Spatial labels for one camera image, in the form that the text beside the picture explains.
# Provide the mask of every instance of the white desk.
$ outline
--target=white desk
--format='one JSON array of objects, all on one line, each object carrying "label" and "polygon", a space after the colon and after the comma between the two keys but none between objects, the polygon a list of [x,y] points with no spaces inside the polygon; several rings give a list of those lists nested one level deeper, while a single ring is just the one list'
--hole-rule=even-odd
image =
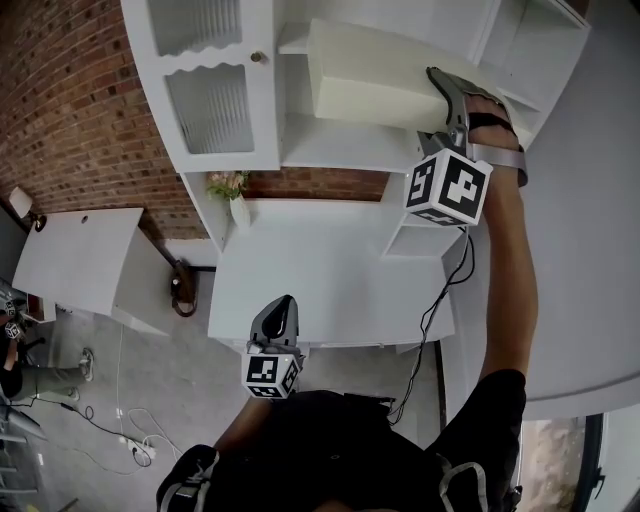
[{"label": "white desk", "polygon": [[169,334],[171,266],[138,228],[142,208],[47,215],[31,230],[13,287],[72,309]]},{"label": "white desk", "polygon": [[[246,344],[273,299],[298,303],[298,341],[311,347],[415,344],[420,318],[445,283],[437,258],[382,258],[369,218],[376,203],[254,201],[249,233],[231,228],[218,263],[209,336]],[[449,299],[429,341],[454,333]]]}]

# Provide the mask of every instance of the potted plant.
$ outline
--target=potted plant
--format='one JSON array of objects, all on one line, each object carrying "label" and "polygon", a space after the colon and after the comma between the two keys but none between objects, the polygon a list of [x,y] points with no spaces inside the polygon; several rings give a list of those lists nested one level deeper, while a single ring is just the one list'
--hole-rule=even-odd
[{"label": "potted plant", "polygon": [[242,197],[248,178],[249,171],[218,171],[207,176],[207,195],[229,200],[231,215],[242,233],[246,233],[251,225],[251,214]]}]

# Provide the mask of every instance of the power strip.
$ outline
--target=power strip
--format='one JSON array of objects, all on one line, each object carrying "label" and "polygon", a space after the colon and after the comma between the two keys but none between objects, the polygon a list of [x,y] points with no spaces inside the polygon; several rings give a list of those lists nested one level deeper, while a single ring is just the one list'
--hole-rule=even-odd
[{"label": "power strip", "polygon": [[127,450],[129,450],[129,452],[133,453],[133,450],[136,450],[136,457],[143,457],[146,458],[145,452],[149,455],[149,458],[151,460],[156,458],[156,449],[153,448],[152,446],[145,446],[144,447],[144,451],[142,450],[142,443],[134,443],[133,441],[129,440],[129,439],[125,439],[124,437],[120,438],[120,442],[122,444],[124,444],[125,442],[127,443]]}]

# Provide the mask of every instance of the small vase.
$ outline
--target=small vase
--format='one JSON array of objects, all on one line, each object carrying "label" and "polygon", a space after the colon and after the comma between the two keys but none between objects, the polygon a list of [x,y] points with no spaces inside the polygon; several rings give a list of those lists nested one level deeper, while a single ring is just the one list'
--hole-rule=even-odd
[{"label": "small vase", "polygon": [[249,207],[247,206],[247,202],[244,200],[244,197],[242,197],[242,194],[235,199],[230,199],[229,207],[231,208],[231,215],[233,216],[233,220],[236,222],[240,233],[247,233],[251,226],[251,213],[249,212]]}]

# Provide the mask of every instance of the brick wall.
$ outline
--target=brick wall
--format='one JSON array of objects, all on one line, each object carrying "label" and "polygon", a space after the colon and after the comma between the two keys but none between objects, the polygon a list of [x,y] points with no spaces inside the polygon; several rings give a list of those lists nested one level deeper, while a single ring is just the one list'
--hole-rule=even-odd
[{"label": "brick wall", "polygon": [[[246,195],[379,201],[387,178],[257,172]],[[159,137],[118,0],[0,4],[0,199],[15,186],[36,212],[142,206],[151,238],[207,237]]]}]

